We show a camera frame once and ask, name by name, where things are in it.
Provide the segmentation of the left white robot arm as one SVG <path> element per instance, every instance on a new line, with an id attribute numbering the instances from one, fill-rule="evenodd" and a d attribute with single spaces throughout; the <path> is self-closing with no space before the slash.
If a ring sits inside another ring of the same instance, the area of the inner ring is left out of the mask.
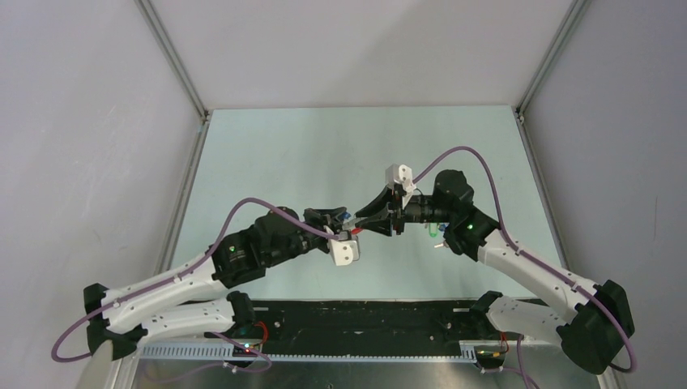
<path id="1" fill-rule="evenodd" d="M 309 208 L 300 220 L 290 208 L 270 207 L 248 228 L 222 234 L 176 268 L 118 289 L 87 286 L 89 351 L 109 342 L 118 360 L 161 338 L 228 331 L 249 336 L 256 327 L 254 308 L 236 288 L 313 250 L 330 255 L 337 266 L 358 260 L 358 239 L 344 227 L 345 212 Z"/>

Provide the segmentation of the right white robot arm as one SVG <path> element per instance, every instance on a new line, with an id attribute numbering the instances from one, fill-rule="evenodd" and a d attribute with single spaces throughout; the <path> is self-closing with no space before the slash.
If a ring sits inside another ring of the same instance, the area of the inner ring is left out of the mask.
<path id="1" fill-rule="evenodd" d="M 442 170 L 430 195 L 415 194 L 407 167 L 392 173 L 382 192 L 355 214 L 357 228 L 400 235 L 408 223 L 445 224 L 443 241 L 508 276 L 542 302 L 531 304 L 489 291 L 472 307 L 472 331 L 483 339 L 499 331 L 531 336 L 561 348 L 578 367 L 602 374 L 634 334 L 626 291 L 615 281 L 603 284 L 527 253 L 506 237 L 497 220 L 473 203 L 474 190 L 463 172 Z"/>

